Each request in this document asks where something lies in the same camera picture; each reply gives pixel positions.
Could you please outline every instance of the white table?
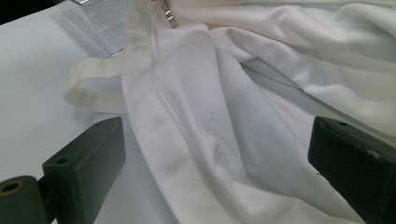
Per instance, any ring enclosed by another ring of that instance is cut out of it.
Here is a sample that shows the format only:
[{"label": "white table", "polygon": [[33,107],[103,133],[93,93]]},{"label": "white table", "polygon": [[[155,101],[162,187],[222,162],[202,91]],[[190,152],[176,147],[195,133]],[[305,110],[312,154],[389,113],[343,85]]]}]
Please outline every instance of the white table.
[{"label": "white table", "polygon": [[[0,26],[0,181],[40,178],[46,159],[95,122],[117,116],[81,109],[63,98],[70,66],[106,57],[63,17],[61,10],[70,7],[75,5],[64,2]],[[126,117],[123,124],[125,135],[133,136]],[[95,223],[177,223],[135,139],[125,140],[127,162]]]}]

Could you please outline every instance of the transparent packaging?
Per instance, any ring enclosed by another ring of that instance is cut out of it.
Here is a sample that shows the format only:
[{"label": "transparent packaging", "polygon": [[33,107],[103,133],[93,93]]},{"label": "transparent packaging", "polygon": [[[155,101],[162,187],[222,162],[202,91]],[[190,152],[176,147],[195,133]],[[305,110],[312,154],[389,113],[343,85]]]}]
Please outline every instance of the transparent packaging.
[{"label": "transparent packaging", "polygon": [[109,56],[123,49],[125,23],[134,0],[76,0],[64,16]]}]

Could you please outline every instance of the white garment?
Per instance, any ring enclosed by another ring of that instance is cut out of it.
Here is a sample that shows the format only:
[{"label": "white garment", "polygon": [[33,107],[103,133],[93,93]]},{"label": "white garment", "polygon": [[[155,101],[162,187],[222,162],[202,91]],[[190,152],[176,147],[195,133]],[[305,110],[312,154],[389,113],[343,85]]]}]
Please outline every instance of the white garment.
[{"label": "white garment", "polygon": [[[65,98],[129,114],[180,223],[362,222],[308,163],[261,78],[396,135],[394,9],[193,3],[173,2],[172,29],[159,3],[136,0],[123,57],[77,64]],[[119,75],[123,97],[78,86]]]}]

